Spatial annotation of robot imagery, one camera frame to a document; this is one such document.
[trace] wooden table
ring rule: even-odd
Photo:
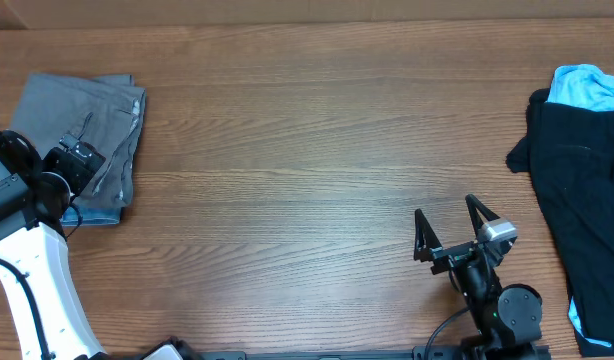
[[[614,73],[614,19],[0,32],[0,129],[32,71],[147,89],[134,204],[69,243],[110,352],[174,334],[250,353],[424,344],[463,303],[412,260],[413,213],[464,242],[474,193],[519,228],[502,282],[535,287],[543,343],[577,357],[529,176],[504,164],[527,98],[570,63]],[[465,317],[437,342],[474,331]],[[0,359],[19,358],[0,286]]]

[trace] gray denim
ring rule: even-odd
[[[67,132],[93,145],[106,161],[75,203],[85,217],[88,208],[120,214],[133,198],[132,163],[145,97],[131,75],[87,80],[31,74],[10,128],[27,137],[41,157]]]

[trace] cable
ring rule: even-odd
[[[485,300],[487,300],[489,298],[489,293],[491,292],[491,286],[492,286],[492,277],[491,277],[491,265],[489,265],[489,260],[487,260],[487,254],[485,253],[487,251],[487,246],[483,246],[482,248],[480,248],[480,252],[483,256],[483,261],[485,262],[485,266],[487,267],[487,291],[485,292]]]
[[[449,273],[449,281],[451,282],[451,286],[454,288],[454,290],[460,292],[460,290],[458,290],[458,285],[456,285],[456,281],[454,280],[454,272],[451,269],[447,272]]]
[[[87,114],[87,117],[85,117],[85,122],[83,123],[83,127],[82,129],[80,129],[80,134],[76,136],[78,140],[82,139],[83,135],[85,135],[85,131],[87,131],[87,127],[89,127],[89,121],[91,120],[92,116],[94,116],[94,113],[90,112],[89,114]]]
[[[45,331],[43,330],[43,324],[40,320],[40,312],[38,311],[38,304],[36,304],[36,298],[34,298],[34,293],[31,291],[31,287],[29,287],[29,283],[27,282],[27,278],[23,275],[18,269],[8,263],[7,261],[0,258],[0,266],[9,270],[14,276],[16,280],[20,283],[20,286],[23,287],[23,291],[25,292],[25,296],[27,297],[27,301],[29,302],[29,308],[31,309],[31,316],[34,318],[34,326],[36,327],[36,336],[38,337],[38,344],[40,345],[40,358],[42,360],[51,360],[54,358],[54,354],[49,352],[49,347],[47,345],[47,338],[45,337]]]
[[[83,214],[80,213],[80,209],[78,208],[78,205],[72,202],[71,204],[69,204],[69,207],[74,209],[74,211],[76,212],[76,215],[78,216],[78,224],[76,224],[76,227],[69,233],[69,235],[65,236],[65,240],[69,239],[70,236],[74,235],[74,233],[76,232],[76,230],[78,230],[80,225],[83,224]]]
[[[434,340],[436,340],[436,336],[438,336],[438,334],[440,334],[440,332],[443,331],[443,329],[447,325],[451,324],[454,320],[458,319],[461,315],[463,315],[467,311],[469,311],[469,307],[466,307],[466,308],[458,311],[454,315],[450,316],[447,320],[443,321],[443,323],[440,324],[440,326],[436,330],[434,330],[434,332],[429,337],[429,340],[427,341],[427,346],[425,346],[425,353],[423,355],[423,360],[430,360],[429,359],[429,353],[430,353],[430,350],[431,350],[431,345],[434,343]]]

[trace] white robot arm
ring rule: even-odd
[[[23,359],[89,359],[104,350],[74,289],[60,217],[105,159],[71,135],[44,160],[0,132],[0,281]]]
[[[21,228],[0,241],[0,260],[25,277],[39,311],[38,325],[44,333],[41,337],[46,341],[46,351],[57,360],[82,355],[90,358],[104,352],[74,289],[67,251],[63,237],[43,223],[31,230]],[[42,359],[33,307],[17,277],[5,266],[0,263],[0,281],[14,318],[22,357]]]

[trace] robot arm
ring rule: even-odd
[[[103,352],[74,289],[60,217],[105,159],[71,135],[61,145],[41,160],[25,138],[0,132],[0,281],[23,359]]]
[[[31,230],[21,228],[0,241],[0,259],[26,278],[35,297],[50,358],[72,360],[104,352],[74,289],[67,244],[60,234],[43,223]],[[32,307],[23,287],[1,264],[0,281],[7,294],[23,359],[43,359]]]
[[[434,275],[451,273],[452,282],[455,279],[467,303],[464,312],[471,312],[479,332],[477,336],[463,339],[461,346],[453,349],[456,357],[470,360],[550,359],[548,349],[534,345],[542,336],[540,295],[522,284],[503,288],[494,271],[516,241],[515,226],[493,213],[475,196],[468,195],[465,200],[475,238],[448,249],[443,248],[423,212],[418,209],[415,213],[414,260],[431,261]],[[429,360],[432,348],[431,344],[422,348],[422,360]]]

